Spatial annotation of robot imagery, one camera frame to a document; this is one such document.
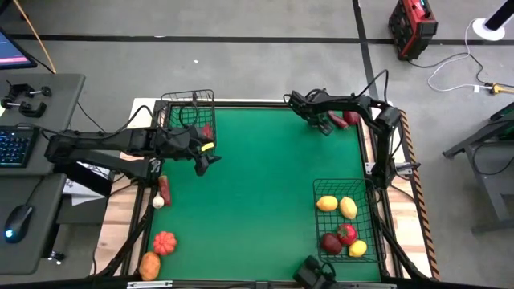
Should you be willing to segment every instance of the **green tabletop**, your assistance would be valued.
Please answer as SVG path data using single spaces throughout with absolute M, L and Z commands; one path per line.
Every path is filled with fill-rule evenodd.
M 175 233 L 159 279 L 292 280 L 317 254 L 312 182 L 363 178 L 357 129 L 329 137 L 287 109 L 218 108 L 222 159 L 204 177 L 167 161 L 173 204 L 156 210 L 153 237 Z M 335 263 L 338 281 L 379 281 L 377 263 Z

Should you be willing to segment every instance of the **orange pumpkin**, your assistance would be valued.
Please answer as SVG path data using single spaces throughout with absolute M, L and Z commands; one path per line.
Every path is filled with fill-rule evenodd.
M 161 256 L 166 256 L 175 251 L 177 239 L 175 235 L 170 232 L 162 231 L 155 236 L 153 240 L 153 251 Z

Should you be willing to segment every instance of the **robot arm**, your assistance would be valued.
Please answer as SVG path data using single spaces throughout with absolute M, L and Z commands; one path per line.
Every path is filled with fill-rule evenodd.
M 115 150 L 134 157 L 156 159 L 194 159 L 194 170 L 202 176 L 210 164 L 220 157 L 209 154 L 213 140 L 203 135 L 196 127 L 133 128 L 121 132 L 77 132 L 65 131 L 50 137 L 45 157 L 57 165 L 81 161 L 106 169 L 125 173 L 139 181 L 152 179 L 155 170 L 150 161 L 126 161 L 96 150 Z
M 293 112 L 325 135 L 332 131 L 326 112 L 357 112 L 377 138 L 377 160 L 371 179 L 378 189 L 387 189 L 396 173 L 394 160 L 390 156 L 390 138 L 400 122 L 400 111 L 397 108 L 369 96 L 331 96 L 320 89 L 313 90 L 306 96 L 293 91 L 291 95 L 284 96 L 284 101 Z M 375 119 L 371 115 L 371 108 L 381 110 Z

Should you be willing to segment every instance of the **wire basket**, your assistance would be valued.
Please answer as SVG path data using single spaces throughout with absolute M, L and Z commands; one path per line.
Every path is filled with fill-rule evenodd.
M 318 255 L 323 262 L 331 263 L 376 263 L 380 261 L 380 251 L 373 232 L 372 212 L 369 199 L 373 196 L 373 183 L 366 179 L 317 179 L 313 182 L 314 202 L 323 196 L 334 196 L 338 201 L 350 197 L 357 206 L 357 216 L 353 219 L 343 217 L 339 206 L 337 209 L 324 212 L 315 208 L 316 234 L 318 240 Z M 349 257 L 348 246 L 343 246 L 339 254 L 329 254 L 320 246 L 320 240 L 326 233 L 337 234 L 340 224 L 351 224 L 357 231 L 357 240 L 364 241 L 368 247 L 360 258 Z
M 194 125 L 211 138 L 216 147 L 216 118 L 212 90 L 169 92 L 162 95 L 161 100 L 169 100 L 160 112 L 159 121 L 162 126 L 188 128 Z M 209 153 L 214 153 L 214 149 L 210 149 Z

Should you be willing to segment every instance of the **clamp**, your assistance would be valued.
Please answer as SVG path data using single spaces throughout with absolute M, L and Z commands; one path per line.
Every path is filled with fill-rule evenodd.
M 34 88 L 27 83 L 11 84 L 9 81 L 7 81 L 7 83 L 10 86 L 9 94 L 0 100 L 0 105 L 3 108 L 11 109 L 13 107 L 18 107 L 19 112 L 26 117 L 39 118 L 43 115 L 47 109 L 47 105 L 45 103 L 41 102 L 36 109 L 32 109 L 32 105 L 25 101 L 20 104 L 15 103 L 15 101 L 20 95 L 33 98 L 35 95 L 42 94 L 50 97 L 52 96 L 52 93 L 48 86 L 43 86 L 40 90 L 35 91 Z
M 26 101 L 22 101 L 22 103 L 16 104 L 16 103 L 9 102 L 9 99 L 7 99 L 7 98 L 2 99 L 0 101 L 0 104 L 5 109 L 11 109 L 13 107 L 18 107 L 19 113 L 23 114 L 26 117 L 39 118 L 47 110 L 47 105 L 44 102 L 39 103 L 39 106 L 36 109 L 32 109 L 32 105 L 27 103 Z

